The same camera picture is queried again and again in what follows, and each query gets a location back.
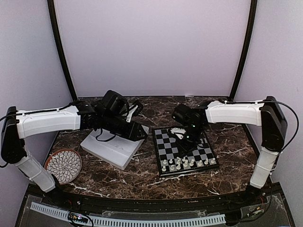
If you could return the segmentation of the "black white chessboard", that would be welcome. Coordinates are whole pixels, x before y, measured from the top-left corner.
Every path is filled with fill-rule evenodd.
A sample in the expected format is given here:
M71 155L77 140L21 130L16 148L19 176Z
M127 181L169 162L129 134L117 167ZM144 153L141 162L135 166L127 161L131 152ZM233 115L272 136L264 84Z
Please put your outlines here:
M160 177L201 172L219 167L217 155L205 132L195 143L196 148L185 152L177 143L178 136L171 129L156 128L152 130L155 155Z

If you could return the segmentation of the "white plastic divided tray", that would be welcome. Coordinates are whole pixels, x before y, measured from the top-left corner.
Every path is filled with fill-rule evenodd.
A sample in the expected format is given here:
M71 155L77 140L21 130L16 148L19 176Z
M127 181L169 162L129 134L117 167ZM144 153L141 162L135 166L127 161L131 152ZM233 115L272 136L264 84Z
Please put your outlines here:
M144 140L130 141L119 136L112 137L109 131L98 129L92 131L80 145L86 152L124 170ZM123 146L125 151L118 150L116 146Z

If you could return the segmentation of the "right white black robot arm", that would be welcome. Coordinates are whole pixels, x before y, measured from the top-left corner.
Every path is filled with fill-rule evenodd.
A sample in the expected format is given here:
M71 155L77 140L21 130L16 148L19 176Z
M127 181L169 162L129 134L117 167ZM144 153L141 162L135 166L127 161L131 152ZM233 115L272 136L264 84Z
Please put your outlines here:
M242 202L252 205L260 197L260 191L269 175L274 171L278 157L287 147L287 120L281 109L282 102L273 96L264 100L250 102L212 101L202 102L195 108L179 104L173 111L172 118L185 129L170 133L175 136L181 157L197 148L197 143L204 126L208 123L250 124L262 128L261 152L255 170L242 194Z

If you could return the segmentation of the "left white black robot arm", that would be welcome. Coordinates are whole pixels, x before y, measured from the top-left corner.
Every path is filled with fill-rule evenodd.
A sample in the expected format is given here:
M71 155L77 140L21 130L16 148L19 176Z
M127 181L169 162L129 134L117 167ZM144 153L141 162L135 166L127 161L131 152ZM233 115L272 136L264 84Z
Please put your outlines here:
M129 105L125 97L113 90L107 91L101 100L93 104L76 100L64 107L29 112L18 111L11 106L1 118L4 122L1 158L7 164L16 166L43 192L48 193L49 200L56 206L63 206L67 196L58 189L58 180L26 151L24 139L54 131L103 129L129 141L144 140L147 132L140 123L132 120L142 109L140 102Z

